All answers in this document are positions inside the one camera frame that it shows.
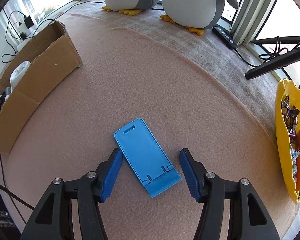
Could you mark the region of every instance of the rectangular slot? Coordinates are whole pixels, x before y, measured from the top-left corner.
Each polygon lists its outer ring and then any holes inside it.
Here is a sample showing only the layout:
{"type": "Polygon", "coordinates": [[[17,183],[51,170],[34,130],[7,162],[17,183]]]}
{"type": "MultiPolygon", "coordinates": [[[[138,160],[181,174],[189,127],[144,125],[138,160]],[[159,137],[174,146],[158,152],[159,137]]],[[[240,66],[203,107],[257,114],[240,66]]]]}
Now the rectangular slot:
{"type": "Polygon", "coordinates": [[[134,125],[132,125],[131,127],[129,127],[127,130],[125,130],[123,133],[127,133],[127,132],[129,132],[129,131],[131,131],[133,128],[135,128],[135,126],[134,125]]]}

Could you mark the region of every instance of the metal screw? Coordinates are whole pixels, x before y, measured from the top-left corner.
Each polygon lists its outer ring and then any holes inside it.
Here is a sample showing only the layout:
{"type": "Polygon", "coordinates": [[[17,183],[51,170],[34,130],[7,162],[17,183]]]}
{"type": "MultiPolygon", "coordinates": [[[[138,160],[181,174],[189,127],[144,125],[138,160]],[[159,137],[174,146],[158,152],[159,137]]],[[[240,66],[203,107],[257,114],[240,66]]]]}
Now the metal screw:
{"type": "Polygon", "coordinates": [[[241,183],[243,185],[249,185],[249,181],[247,179],[241,179],[241,183]]]}
{"type": "Polygon", "coordinates": [[[87,177],[88,178],[94,178],[96,176],[96,173],[94,172],[94,171],[89,171],[88,173],[87,173],[87,177]]]}
{"type": "Polygon", "coordinates": [[[53,184],[58,185],[61,183],[61,179],[60,178],[56,178],[53,180],[53,184]]]}
{"type": "Polygon", "coordinates": [[[206,176],[209,178],[209,179],[213,179],[215,177],[214,173],[209,171],[207,172],[206,176]]]}

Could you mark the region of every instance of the black power strip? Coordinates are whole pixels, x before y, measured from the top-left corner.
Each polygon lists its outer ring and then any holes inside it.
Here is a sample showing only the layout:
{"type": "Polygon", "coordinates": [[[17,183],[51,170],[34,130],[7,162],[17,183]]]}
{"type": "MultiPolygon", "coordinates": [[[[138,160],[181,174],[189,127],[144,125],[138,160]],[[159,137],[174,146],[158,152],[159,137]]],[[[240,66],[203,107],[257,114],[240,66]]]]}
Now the black power strip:
{"type": "Polygon", "coordinates": [[[212,32],[217,35],[229,49],[235,49],[237,47],[237,44],[234,43],[232,37],[221,27],[214,26],[212,32]]]}

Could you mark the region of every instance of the triangular cutout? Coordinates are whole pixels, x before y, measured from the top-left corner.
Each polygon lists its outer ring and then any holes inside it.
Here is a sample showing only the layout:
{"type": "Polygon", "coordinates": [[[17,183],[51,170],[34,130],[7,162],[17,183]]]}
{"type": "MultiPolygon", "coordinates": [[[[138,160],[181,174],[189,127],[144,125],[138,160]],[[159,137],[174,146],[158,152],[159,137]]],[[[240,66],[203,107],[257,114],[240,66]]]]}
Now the triangular cutout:
{"type": "Polygon", "coordinates": [[[249,206],[249,221],[252,226],[266,225],[267,221],[263,215],[258,202],[256,201],[253,194],[248,195],[248,206],[249,206]]]}
{"type": "Polygon", "coordinates": [[[51,193],[43,204],[42,209],[39,211],[39,214],[35,219],[35,223],[46,225],[50,225],[52,223],[53,202],[54,193],[51,193]]]}

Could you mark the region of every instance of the phone stand base lip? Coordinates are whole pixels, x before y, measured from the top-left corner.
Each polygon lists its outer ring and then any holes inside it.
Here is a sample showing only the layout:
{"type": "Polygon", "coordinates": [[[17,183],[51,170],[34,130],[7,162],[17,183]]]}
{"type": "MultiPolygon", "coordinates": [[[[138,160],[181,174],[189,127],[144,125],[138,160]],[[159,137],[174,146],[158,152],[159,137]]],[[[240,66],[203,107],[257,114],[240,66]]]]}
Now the phone stand base lip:
{"type": "Polygon", "coordinates": [[[181,180],[143,119],[137,118],[117,130],[114,139],[151,197],[181,180]]]}

